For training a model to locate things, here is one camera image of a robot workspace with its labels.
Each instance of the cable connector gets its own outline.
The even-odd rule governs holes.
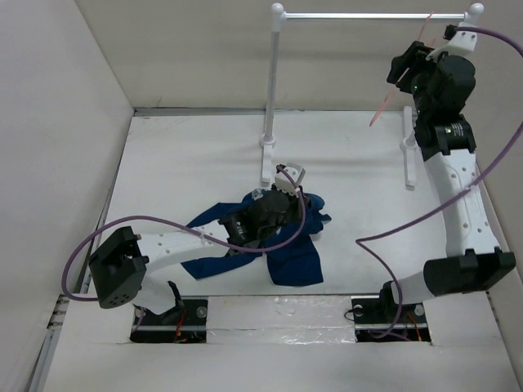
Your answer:
[[[287,163],[285,166],[279,165],[279,170],[275,176],[275,185],[278,190],[285,192],[286,194],[293,194],[294,196],[297,196],[296,189],[288,180],[288,178],[283,173],[281,173],[282,171],[285,171],[287,174],[289,174],[293,178],[296,185],[300,185],[302,183],[303,177],[305,176],[305,168],[297,165],[296,163]]]

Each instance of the white table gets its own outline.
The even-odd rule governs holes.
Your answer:
[[[369,128],[371,116],[282,112],[275,118],[275,162],[304,166],[305,191],[324,198],[324,211],[333,218],[315,240],[323,283],[275,286],[263,258],[199,281],[179,265],[156,276],[176,282],[185,296],[245,296],[236,299],[233,310],[241,309],[242,302],[245,309],[258,306],[250,296],[377,292],[390,276],[355,245],[355,239],[418,217],[437,201],[420,157],[418,187],[414,192],[405,189],[400,114],[384,114]],[[214,203],[239,201],[259,186],[257,139],[262,126],[262,114],[134,118],[108,221],[141,214],[188,222]],[[170,230],[151,222],[132,223],[132,227],[135,233]],[[445,255],[443,220],[437,216],[372,243],[372,248],[398,278],[412,274],[427,259]],[[342,317],[340,304],[332,307],[327,319]],[[235,341],[232,336],[181,347],[125,344],[130,305],[105,311],[97,304],[71,303],[46,391],[198,391],[212,386],[220,390],[518,390],[484,293],[448,296],[425,305],[433,346],[418,342],[298,346],[272,338],[245,344],[243,338]],[[245,314],[235,317],[240,320]],[[208,324],[220,329],[225,324],[218,319],[213,322],[210,313]],[[260,328],[282,323],[282,318],[277,319]],[[329,327],[325,319],[325,314],[318,315],[316,322]],[[346,328],[340,333],[346,334]]]

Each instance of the blue cloth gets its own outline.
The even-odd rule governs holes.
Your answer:
[[[286,247],[267,253],[267,267],[274,284],[280,286],[309,286],[322,283],[320,255],[312,243],[310,234],[318,234],[324,228],[324,222],[330,221],[329,215],[322,215],[324,200],[315,194],[306,194],[310,199],[306,209],[306,220],[300,235]],[[189,227],[202,226],[224,216],[249,207],[254,203],[248,194],[241,203],[218,203],[214,207],[195,217]],[[286,225],[276,234],[261,243],[261,247],[271,247],[290,238],[299,224]],[[241,253],[235,256],[205,257],[181,263],[195,279],[208,278],[243,267],[261,256],[261,253]]]

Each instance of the garment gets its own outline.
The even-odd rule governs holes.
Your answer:
[[[280,286],[309,286],[324,281],[321,273],[320,255],[311,240],[310,234],[318,234],[324,228],[324,222],[330,221],[329,215],[323,215],[320,210],[324,200],[315,194],[306,194],[310,199],[306,209],[306,221],[300,235],[289,245],[267,253],[267,268],[274,284]],[[231,213],[237,212],[254,203],[252,194],[244,197],[241,203],[218,203],[199,216],[195,217],[189,227],[206,225]],[[271,247],[290,238],[299,224],[286,225],[261,243],[261,247]],[[262,253],[241,253],[235,256],[204,257],[202,259],[181,263],[186,271],[195,279],[207,278],[223,274],[249,264]]]

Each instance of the black wire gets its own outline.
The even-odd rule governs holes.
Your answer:
[[[353,323],[355,322],[353,318],[348,318],[347,315],[349,313],[352,313],[353,309],[349,309],[347,312],[345,312],[345,314],[343,315],[343,317],[349,321],[352,321]]]

